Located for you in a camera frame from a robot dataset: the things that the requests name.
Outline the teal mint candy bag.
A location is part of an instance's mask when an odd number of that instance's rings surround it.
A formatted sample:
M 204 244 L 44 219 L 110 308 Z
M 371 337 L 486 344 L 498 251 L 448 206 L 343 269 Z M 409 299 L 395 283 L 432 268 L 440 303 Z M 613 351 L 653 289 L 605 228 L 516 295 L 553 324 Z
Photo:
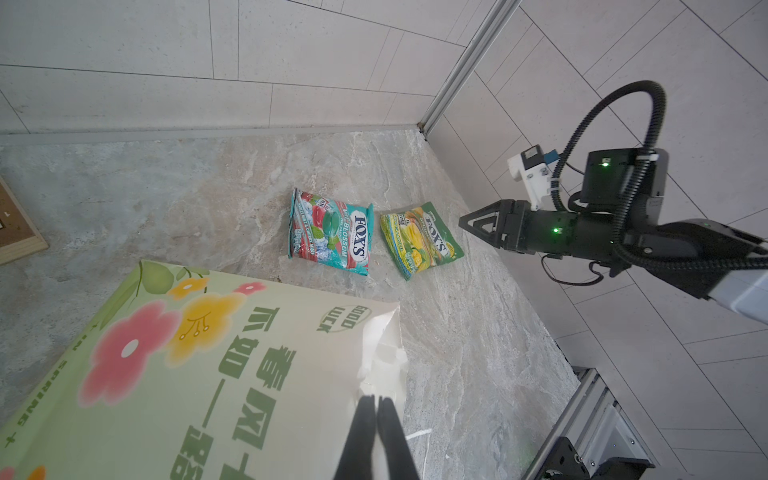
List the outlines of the teal mint candy bag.
M 374 206 L 293 190 L 289 216 L 288 256 L 369 274 Z

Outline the green yellow candy bag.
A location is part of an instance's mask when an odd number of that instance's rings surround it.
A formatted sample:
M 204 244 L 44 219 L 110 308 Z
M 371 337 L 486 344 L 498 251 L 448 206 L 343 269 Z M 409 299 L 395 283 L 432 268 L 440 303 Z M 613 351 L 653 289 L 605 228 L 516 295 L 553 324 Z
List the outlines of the green yellow candy bag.
M 395 265 L 406 280 L 464 257 L 462 247 L 432 202 L 383 214 L 380 224 Z

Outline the white paper gift bag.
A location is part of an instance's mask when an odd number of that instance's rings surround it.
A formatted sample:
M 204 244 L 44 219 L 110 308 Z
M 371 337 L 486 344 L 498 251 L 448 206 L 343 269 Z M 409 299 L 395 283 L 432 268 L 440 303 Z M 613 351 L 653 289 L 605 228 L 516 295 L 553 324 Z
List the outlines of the white paper gift bag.
M 407 367 L 395 303 L 142 265 L 3 426 L 1 475 L 334 479 Z

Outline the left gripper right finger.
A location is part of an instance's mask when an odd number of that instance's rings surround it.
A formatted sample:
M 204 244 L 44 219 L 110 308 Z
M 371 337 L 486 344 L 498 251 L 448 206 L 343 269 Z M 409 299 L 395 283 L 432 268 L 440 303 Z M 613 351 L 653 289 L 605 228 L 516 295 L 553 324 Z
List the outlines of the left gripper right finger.
M 384 447 L 389 478 L 419 480 L 419 473 L 391 398 L 379 398 L 376 420 L 377 432 Z

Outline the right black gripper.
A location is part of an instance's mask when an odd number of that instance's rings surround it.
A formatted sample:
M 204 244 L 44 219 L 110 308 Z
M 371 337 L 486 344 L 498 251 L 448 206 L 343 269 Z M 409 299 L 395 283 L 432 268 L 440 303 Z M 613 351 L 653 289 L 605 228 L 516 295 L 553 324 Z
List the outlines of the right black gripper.
M 489 245 L 518 253 L 566 254 L 572 250 L 579 215 L 534 211 L 527 201 L 499 200 L 460 217 L 459 227 Z

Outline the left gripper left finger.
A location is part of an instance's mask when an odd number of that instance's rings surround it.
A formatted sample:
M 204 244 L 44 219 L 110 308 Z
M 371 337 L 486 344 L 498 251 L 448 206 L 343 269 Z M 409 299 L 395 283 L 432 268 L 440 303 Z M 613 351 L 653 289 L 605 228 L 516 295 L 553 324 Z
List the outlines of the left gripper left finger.
M 371 480 L 377 417 L 374 396 L 362 397 L 356 407 L 334 480 Z

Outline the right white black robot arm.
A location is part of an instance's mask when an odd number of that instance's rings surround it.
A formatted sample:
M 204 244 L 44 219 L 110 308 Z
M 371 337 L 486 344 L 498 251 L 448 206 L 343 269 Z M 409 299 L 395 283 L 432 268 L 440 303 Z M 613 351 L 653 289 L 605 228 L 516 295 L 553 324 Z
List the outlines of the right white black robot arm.
M 637 148 L 589 153 L 580 190 L 562 198 L 561 177 L 578 141 L 598 115 L 634 93 L 651 100 L 645 138 Z M 526 189 L 462 216 L 460 227 L 490 246 L 544 259 L 584 259 L 600 283 L 631 267 L 646 270 L 694 297 L 761 323 L 767 320 L 767 243 L 710 219 L 659 221 L 668 153 L 658 148 L 667 100 L 651 80 L 608 94 L 580 122 L 563 152 L 535 145 L 508 161 Z

